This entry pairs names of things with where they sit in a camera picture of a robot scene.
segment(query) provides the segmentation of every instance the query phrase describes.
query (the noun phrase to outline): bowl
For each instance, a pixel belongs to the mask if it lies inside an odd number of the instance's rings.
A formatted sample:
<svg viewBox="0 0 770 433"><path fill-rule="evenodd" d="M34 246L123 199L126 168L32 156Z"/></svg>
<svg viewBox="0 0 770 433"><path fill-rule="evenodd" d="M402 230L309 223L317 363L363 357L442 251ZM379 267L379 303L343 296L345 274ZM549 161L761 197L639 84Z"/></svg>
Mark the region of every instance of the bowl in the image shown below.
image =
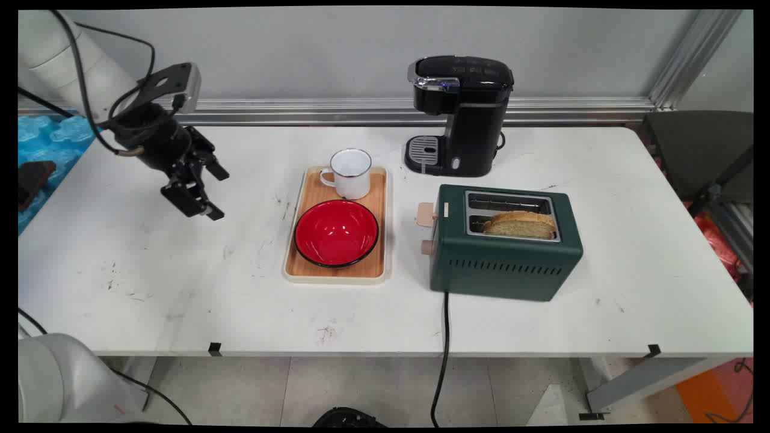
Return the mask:
<svg viewBox="0 0 770 433"><path fill-rule="evenodd" d="M310 263L345 267L372 252L380 237L377 218L364 205L329 200L308 209L294 228L294 245Z"/></svg>

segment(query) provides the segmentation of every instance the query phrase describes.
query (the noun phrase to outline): black coffee maker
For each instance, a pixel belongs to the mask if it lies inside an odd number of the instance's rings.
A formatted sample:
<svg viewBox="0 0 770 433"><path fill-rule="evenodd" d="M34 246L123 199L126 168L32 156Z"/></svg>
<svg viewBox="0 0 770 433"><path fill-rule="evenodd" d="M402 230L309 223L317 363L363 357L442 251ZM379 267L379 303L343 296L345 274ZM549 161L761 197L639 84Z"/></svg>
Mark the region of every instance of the black coffee maker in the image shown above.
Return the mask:
<svg viewBox="0 0 770 433"><path fill-rule="evenodd" d="M414 108L432 116L448 114L442 136L416 136L404 162L418 173L479 177L489 173L508 96L514 85L502 62L480 57L439 55L409 65Z"/></svg>

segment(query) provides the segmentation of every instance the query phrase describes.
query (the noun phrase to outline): wall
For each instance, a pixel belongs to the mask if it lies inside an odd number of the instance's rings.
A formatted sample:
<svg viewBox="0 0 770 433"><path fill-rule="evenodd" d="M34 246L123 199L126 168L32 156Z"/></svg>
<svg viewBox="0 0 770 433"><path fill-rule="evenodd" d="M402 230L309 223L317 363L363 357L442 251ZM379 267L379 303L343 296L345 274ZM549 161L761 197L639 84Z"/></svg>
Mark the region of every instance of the wall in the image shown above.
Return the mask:
<svg viewBox="0 0 770 433"><path fill-rule="evenodd" d="M690 10L470 6L310 6L65 11L147 39L161 67L191 60L202 97L411 95L425 55L506 62L515 96L646 96L694 17ZM147 48L90 32L139 78Z"/></svg>
<svg viewBox="0 0 770 433"><path fill-rule="evenodd" d="M743 11L677 109L754 112L754 11Z"/></svg>

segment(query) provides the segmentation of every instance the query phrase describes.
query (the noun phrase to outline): tray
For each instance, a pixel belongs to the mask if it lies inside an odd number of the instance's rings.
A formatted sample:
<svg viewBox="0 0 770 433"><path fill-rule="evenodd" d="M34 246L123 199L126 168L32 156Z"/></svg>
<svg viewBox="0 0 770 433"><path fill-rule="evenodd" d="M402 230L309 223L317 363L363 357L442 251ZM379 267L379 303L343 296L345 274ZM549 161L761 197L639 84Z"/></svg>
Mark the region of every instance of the tray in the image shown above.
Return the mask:
<svg viewBox="0 0 770 433"><path fill-rule="evenodd" d="M283 261L283 276L296 283L320 284L377 284L387 279L390 268L388 238L390 237L390 176L383 167L370 169L371 188L367 196L354 200L371 210L380 226L377 245L369 255L358 263L340 269L320 267L305 260L294 246L294 227L297 220L310 207L327 200L340 200L334 188L323 185L319 179L322 166L310 167L303 176L300 187L299 205L289 235L286 258Z"/></svg>

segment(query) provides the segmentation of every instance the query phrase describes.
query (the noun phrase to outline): black cable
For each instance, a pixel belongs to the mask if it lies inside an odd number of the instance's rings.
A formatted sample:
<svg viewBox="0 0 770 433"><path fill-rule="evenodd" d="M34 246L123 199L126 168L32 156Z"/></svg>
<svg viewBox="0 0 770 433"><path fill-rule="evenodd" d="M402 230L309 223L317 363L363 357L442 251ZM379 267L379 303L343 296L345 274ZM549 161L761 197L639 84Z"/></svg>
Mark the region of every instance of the black cable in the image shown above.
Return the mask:
<svg viewBox="0 0 770 433"><path fill-rule="evenodd" d="M29 323L35 325L35 327L38 328L38 331L40 331L41 334L45 335L45 334L48 333L48 332L45 332L45 329L43 329L43 326L41 326L38 323L38 321L36 321L35 319L32 318L32 316L30 316L29 314L24 312L24 310L22 310L21 307L18 307L18 313L21 314L25 319L27 319L29 321ZM124 378L127 381L129 381L129 382L132 382L132 383L137 384L137 385L139 385L141 387L144 387L148 391L152 391L152 392L156 393L158 396L160 396L160 398L162 398L163 400L166 400L171 405L171 407L176 409L176 411L179 412L180 415L182 415L182 418L185 418L185 422L187 423L187 425L193 425L193 423L190 422L190 419L187 418L187 415L185 415L185 413L182 411L182 409L180 409L179 406L177 406L173 401L171 401L170 398L166 397L162 392L156 390L155 388L149 386L148 384L145 384L145 383L142 383L140 381L137 381L135 378L132 378L130 376L126 376L125 374L121 373L120 371L117 371L115 368L109 367L109 369L112 370L113 373L117 374L121 378Z"/></svg>
<svg viewBox="0 0 770 433"><path fill-rule="evenodd" d="M500 131L500 137L503 138L503 142L495 148L495 150L500 150L505 147L505 134L503 134L503 131Z"/></svg>
<svg viewBox="0 0 770 433"><path fill-rule="evenodd" d="M89 126L91 126L91 130L93 131L94 136L96 136L96 139L102 144L102 146L105 147L105 149L109 150L115 155L119 155L119 156L141 155L142 152L144 152L144 148L141 146L129 151L117 150L114 147L110 146L109 143L107 143L104 140L104 137L102 137L102 134L99 132L99 129L96 127L96 124L94 123L93 113L91 112L91 103L89 102L89 94L88 94L87 88L85 87L85 74L83 73L83 64L82 64L82 59L80 57L80 49L78 49L78 43L75 40L75 34L72 33L72 29L69 28L69 24L67 24L67 20L59 11L55 9L49 9L49 11L56 17L56 19L59 20L59 23L64 28L64 32L67 34L67 39L69 40L70 47L72 48L72 57L75 58L75 69L77 70L77 73L78 73L78 84L80 85L80 98L83 101L85 118L89 121Z"/></svg>
<svg viewBox="0 0 770 433"><path fill-rule="evenodd" d="M182 415L182 418L185 418L185 422L187 423L187 425L193 425L193 423L190 422L190 419L187 418L187 415L185 415L185 413L182 411L182 409L180 409L179 406L177 406L173 401L171 401L170 398L168 398L165 395L163 395L162 392L156 390L155 388L149 386L148 384L143 384L142 382L137 381L135 378L132 378L130 376L126 376L125 374L121 373L120 371L117 371L115 368L110 367L109 369L112 370L113 373L117 374L121 378L124 378L127 381L129 381L129 382L132 382L132 383L135 383L135 384L137 384L139 386L142 386L145 389L147 389L148 391L152 391L152 392L156 393L160 398L162 398L163 400L166 400L171 405L171 407L176 409L176 411L179 412L180 415Z"/></svg>
<svg viewBox="0 0 770 433"><path fill-rule="evenodd" d="M430 420L434 427L438 427L436 422L436 404L438 396L441 394L441 385L444 384L444 373L447 371L447 359L449 358L449 292L444 292L444 359L441 361L441 370L438 374L438 384L436 384L436 394L434 394L433 404L430 405Z"/></svg>
<svg viewBox="0 0 770 433"><path fill-rule="evenodd" d="M83 24L81 22L76 22L75 24L79 25L80 27L83 27L84 29L93 30L94 32L106 33L108 35L118 36L119 38L124 38L124 39L128 39L128 40L131 40L131 41L134 41L134 42L138 42L140 44L147 45L149 47L149 49L150 49L149 68L147 69L147 73L145 74L144 80L140 84L138 84L137 86L135 86L134 88L129 90L128 92L123 93L118 99L115 100L115 102L109 108L109 113L107 114L107 122L110 122L110 121L112 121L112 118L115 116L115 110L118 109L118 106L120 106L120 104L124 100L126 100L131 95L133 95L134 93L138 92L139 90L144 89L149 84L149 77L152 76L152 70L155 68L155 46L153 44L143 40L143 39L135 38L135 37L129 36L129 35L124 35L124 34L118 33L118 32L113 32L112 30L100 29L99 27L94 27L92 25L86 25L86 24ZM179 111L179 109L172 110L172 112L169 113L169 116L174 116L177 111ZM164 118L160 118L160 119L158 119L157 121L155 121L154 123L152 123L150 125L140 126L140 127L137 127L137 128L129 128L129 127L126 127L126 126L121 126L121 125L115 125L115 126L117 128L119 128L119 129L123 130L123 131L143 131L145 129L154 128L154 127L158 126L160 123L162 123L164 121L165 121Z"/></svg>
<svg viewBox="0 0 770 433"><path fill-rule="evenodd" d="M736 362L735 365L733 366L732 370L735 373L740 373L741 370L743 370L744 368L746 369L746 371L748 371L749 373L752 374L752 393L748 396L748 401L746 402L746 407L743 408L743 412L741 412L741 414L736 419L727 419L727 418L721 416L720 414L712 414L712 413L705 414L706 418L708 418L708 420L713 422L714 424L721 424L721 423L717 422L714 418L719 418L719 419L723 420L724 422L726 422L728 424L737 424L737 423L741 422L743 417L745 417L748 414L748 409L752 406L752 402L754 401L754 379L753 379L754 371L752 370L751 367L746 365L746 358L743 358L739 362Z"/></svg>
<svg viewBox="0 0 770 433"><path fill-rule="evenodd" d="M61 114L64 117L72 117L73 116L72 113L65 111L62 107L56 106L54 104L51 104L50 102L46 101L45 99L41 98L40 96L37 96L36 94L34 94L32 92L28 92L27 90L22 89L21 86L16 86L16 88L18 89L18 92L22 96L24 96L25 98L31 99L32 101L37 102L38 104L44 106L45 108L47 108L47 109L49 109L51 111L55 111L55 112Z"/></svg>
<svg viewBox="0 0 770 433"><path fill-rule="evenodd" d="M31 324L33 324L33 325L35 325L35 327L36 327L36 328L38 328L38 331L40 331L40 334L43 334L43 335L46 335L46 334L47 334L47 332L45 332L45 329L43 328L43 326L41 326L41 325L38 323L38 321L36 321L35 319L33 319L33 318L32 318L32 316L30 316L30 315L29 315L29 314L27 314L27 313L26 313L24 310L22 310L22 308L21 308L21 307L19 307L19 308L18 308L18 313L19 313L19 314L21 314L21 316L22 316L22 317L24 317L25 319L27 319L27 320L29 321L29 323L31 323Z"/></svg>

